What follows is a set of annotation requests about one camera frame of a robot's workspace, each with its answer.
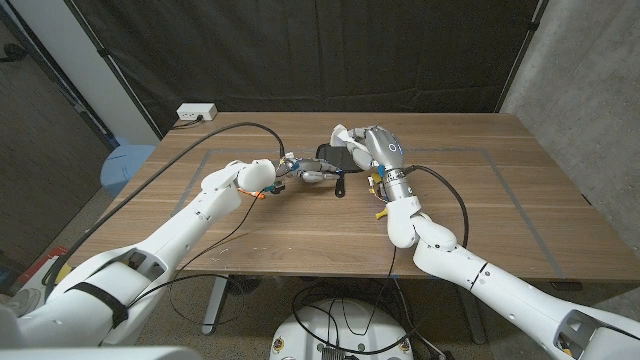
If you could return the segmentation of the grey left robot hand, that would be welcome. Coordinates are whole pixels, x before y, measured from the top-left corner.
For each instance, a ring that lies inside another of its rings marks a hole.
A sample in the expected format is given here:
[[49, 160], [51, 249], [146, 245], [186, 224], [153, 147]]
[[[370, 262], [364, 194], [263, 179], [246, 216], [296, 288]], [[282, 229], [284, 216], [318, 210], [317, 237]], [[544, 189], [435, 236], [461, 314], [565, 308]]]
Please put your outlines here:
[[307, 183], [337, 180], [343, 171], [324, 159], [285, 158], [276, 170], [276, 179], [299, 177]]

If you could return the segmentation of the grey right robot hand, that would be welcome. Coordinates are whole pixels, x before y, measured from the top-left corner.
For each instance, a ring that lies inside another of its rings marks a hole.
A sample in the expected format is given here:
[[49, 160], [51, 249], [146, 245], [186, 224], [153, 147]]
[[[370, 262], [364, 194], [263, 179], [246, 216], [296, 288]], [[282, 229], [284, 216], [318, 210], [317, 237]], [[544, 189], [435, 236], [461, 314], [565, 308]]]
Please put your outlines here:
[[404, 153], [394, 134], [383, 127], [370, 126], [345, 130], [338, 138], [360, 169], [376, 168], [390, 202], [413, 195], [404, 171]]

